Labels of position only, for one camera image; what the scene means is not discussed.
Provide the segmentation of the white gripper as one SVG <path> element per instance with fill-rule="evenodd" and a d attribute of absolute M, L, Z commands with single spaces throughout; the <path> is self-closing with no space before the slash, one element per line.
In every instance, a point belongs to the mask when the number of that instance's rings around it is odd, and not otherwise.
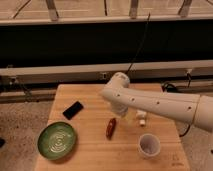
<path fill-rule="evenodd" d="M 133 117 L 130 114 L 127 114 L 127 112 L 128 112 L 127 106 L 120 104 L 120 103 L 112 103 L 111 104 L 111 110 L 116 115 L 118 115 L 120 117 L 124 117 L 125 121 L 128 124 L 131 124 L 133 122 Z"/>

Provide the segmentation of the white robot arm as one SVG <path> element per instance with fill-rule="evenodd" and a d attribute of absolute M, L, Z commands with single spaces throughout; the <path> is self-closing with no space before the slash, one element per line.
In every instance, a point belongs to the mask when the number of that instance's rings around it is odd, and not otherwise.
<path fill-rule="evenodd" d="M 101 91 L 117 113 L 122 114 L 124 109 L 132 107 L 213 131 L 213 97 L 136 90 L 130 89 L 129 83 L 126 74 L 117 72 Z"/>

